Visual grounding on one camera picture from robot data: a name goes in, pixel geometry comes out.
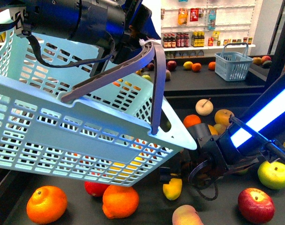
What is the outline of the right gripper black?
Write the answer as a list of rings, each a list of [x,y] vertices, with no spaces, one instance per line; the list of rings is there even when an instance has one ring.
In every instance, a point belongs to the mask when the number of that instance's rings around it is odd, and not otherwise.
[[[240,152],[232,143],[231,131],[211,135],[205,123],[187,128],[197,144],[195,150],[184,149],[160,167],[160,181],[169,183],[172,178],[187,177],[191,185],[211,185],[224,175],[240,172],[258,162],[258,155]]]

